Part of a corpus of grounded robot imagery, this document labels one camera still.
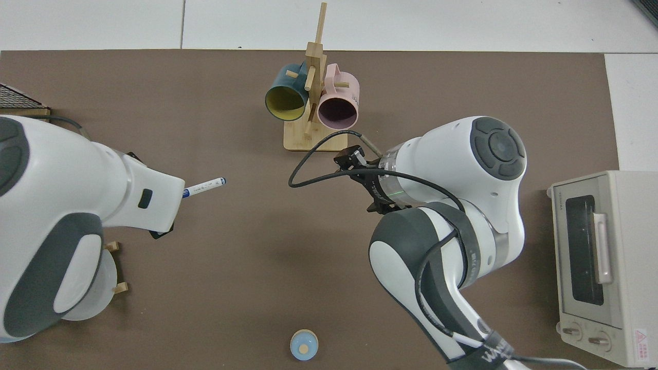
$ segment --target oven window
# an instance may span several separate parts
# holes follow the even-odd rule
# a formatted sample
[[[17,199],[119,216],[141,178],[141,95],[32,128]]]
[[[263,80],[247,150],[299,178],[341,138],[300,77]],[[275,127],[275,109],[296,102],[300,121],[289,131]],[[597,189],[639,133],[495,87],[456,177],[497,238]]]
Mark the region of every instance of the oven window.
[[[594,197],[567,199],[567,234],[571,265],[571,291],[574,299],[589,304],[603,305],[603,286],[594,274],[594,235],[592,213]]]

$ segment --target light blue lid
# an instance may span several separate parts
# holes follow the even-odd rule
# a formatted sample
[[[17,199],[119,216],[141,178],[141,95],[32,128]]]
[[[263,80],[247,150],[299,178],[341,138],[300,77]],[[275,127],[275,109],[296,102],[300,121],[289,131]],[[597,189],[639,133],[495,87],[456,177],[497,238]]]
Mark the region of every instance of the light blue lid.
[[[302,329],[292,336],[290,352],[299,361],[308,361],[318,353],[318,338],[312,331]]]

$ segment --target white floor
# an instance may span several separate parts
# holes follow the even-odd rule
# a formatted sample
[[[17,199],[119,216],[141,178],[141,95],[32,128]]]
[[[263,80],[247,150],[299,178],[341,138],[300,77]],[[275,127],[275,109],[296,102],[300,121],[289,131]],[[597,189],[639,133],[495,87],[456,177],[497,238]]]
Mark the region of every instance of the white floor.
[[[658,171],[658,28],[631,0],[327,3],[326,50],[604,53],[620,168]],[[319,10],[317,0],[2,0],[0,50],[304,50]]]

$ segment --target pen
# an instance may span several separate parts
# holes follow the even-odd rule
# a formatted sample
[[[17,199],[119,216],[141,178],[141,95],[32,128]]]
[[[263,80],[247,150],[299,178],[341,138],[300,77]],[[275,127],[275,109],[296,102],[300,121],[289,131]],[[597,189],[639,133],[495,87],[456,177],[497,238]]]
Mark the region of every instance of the pen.
[[[194,194],[203,193],[206,190],[218,188],[226,183],[226,179],[223,177],[218,177],[214,180],[202,182],[200,184],[190,186],[189,188],[183,189],[183,198],[193,196]]]

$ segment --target dark green mug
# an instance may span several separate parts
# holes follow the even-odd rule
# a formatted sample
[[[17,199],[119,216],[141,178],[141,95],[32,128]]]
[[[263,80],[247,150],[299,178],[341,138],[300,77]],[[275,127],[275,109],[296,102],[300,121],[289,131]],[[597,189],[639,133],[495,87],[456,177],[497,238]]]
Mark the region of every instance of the dark green mug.
[[[297,77],[289,76],[288,71]],[[265,106],[280,120],[296,120],[304,114],[309,92],[304,90],[308,76],[306,62],[289,64],[281,68],[265,94]]]

